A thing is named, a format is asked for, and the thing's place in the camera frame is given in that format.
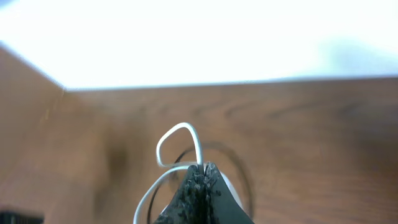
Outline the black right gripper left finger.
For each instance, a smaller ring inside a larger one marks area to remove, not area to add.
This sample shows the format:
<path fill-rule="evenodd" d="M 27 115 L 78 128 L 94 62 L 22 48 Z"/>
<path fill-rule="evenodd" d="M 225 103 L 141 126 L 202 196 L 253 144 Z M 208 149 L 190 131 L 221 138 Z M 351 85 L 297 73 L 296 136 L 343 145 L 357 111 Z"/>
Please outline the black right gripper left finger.
<path fill-rule="evenodd" d="M 197 166 L 189 166 L 180 187 L 155 224 L 205 223 L 204 175 Z"/>

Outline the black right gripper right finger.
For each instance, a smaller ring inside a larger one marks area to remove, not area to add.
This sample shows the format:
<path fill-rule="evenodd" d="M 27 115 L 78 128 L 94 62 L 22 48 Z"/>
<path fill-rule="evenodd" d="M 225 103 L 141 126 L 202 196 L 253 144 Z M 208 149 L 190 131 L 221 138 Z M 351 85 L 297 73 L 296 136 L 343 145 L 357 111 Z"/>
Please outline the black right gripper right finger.
<path fill-rule="evenodd" d="M 234 199 L 221 172 L 209 162 L 205 169 L 206 221 L 210 224 L 254 224 Z"/>

